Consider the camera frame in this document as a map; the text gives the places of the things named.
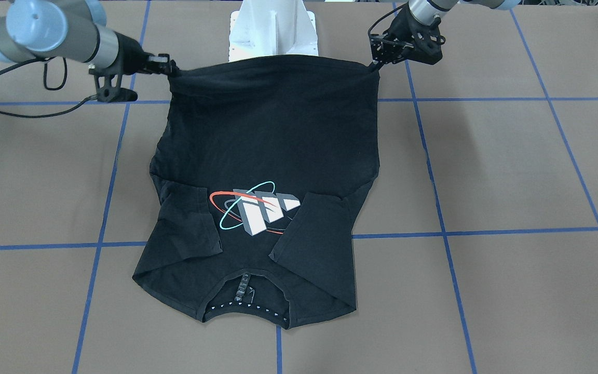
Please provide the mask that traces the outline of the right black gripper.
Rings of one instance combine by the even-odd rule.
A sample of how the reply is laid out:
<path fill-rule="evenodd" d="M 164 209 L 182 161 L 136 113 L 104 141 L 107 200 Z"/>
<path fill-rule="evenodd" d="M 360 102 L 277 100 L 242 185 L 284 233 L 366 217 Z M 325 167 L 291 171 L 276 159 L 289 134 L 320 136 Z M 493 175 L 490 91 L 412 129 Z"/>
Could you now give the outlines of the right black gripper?
<path fill-rule="evenodd" d="M 134 102 L 137 92 L 123 88 L 125 75 L 164 74 L 176 77 L 180 69 L 169 54 L 154 55 L 145 52 L 138 41 L 128 36 L 117 36 L 113 41 L 102 39 L 96 56 L 89 62 L 89 74 L 96 87 L 98 102 Z"/>

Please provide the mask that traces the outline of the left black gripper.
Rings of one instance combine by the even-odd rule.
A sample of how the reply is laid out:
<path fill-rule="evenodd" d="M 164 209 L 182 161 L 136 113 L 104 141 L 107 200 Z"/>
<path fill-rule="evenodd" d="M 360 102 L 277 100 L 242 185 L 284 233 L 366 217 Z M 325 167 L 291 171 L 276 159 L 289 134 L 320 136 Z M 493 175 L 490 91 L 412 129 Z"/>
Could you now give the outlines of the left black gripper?
<path fill-rule="evenodd" d="M 445 37 L 439 25 L 444 15 L 445 9 L 435 4 L 403 4 L 377 19 L 369 28 L 369 70 L 403 61 L 441 61 Z"/>

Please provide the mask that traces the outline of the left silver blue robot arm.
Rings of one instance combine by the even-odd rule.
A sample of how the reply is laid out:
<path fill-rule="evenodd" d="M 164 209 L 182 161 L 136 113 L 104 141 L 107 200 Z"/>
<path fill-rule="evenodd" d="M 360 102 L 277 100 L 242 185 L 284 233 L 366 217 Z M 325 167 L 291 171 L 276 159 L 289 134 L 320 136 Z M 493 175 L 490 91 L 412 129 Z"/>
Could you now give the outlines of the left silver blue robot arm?
<path fill-rule="evenodd" d="M 372 51 L 369 71 L 387 64 L 415 61 L 435 65 L 446 38 L 439 26 L 457 1 L 408 1 L 375 21 L 368 30 Z"/>

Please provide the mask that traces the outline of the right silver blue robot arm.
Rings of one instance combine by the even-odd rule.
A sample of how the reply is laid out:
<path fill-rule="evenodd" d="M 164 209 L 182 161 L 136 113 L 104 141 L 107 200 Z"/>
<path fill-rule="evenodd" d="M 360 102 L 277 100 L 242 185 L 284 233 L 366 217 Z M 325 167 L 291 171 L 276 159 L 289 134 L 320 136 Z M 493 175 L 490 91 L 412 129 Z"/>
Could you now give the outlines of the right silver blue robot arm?
<path fill-rule="evenodd" d="M 138 95 L 121 86 L 135 73 L 174 76 L 167 54 L 145 52 L 135 39 L 107 27 L 98 1 L 12 1 L 0 17 L 0 61 L 15 66 L 64 58 L 88 64 L 100 102 L 132 102 Z"/>

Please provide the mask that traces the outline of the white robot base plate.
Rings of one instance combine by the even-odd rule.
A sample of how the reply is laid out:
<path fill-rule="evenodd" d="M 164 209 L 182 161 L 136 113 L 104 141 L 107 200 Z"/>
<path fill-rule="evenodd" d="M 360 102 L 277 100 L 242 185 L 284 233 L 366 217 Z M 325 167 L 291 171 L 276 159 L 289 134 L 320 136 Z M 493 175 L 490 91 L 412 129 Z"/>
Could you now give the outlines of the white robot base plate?
<path fill-rule="evenodd" d="M 228 61 L 318 56 L 316 17 L 303 1 L 244 1 L 231 12 Z"/>

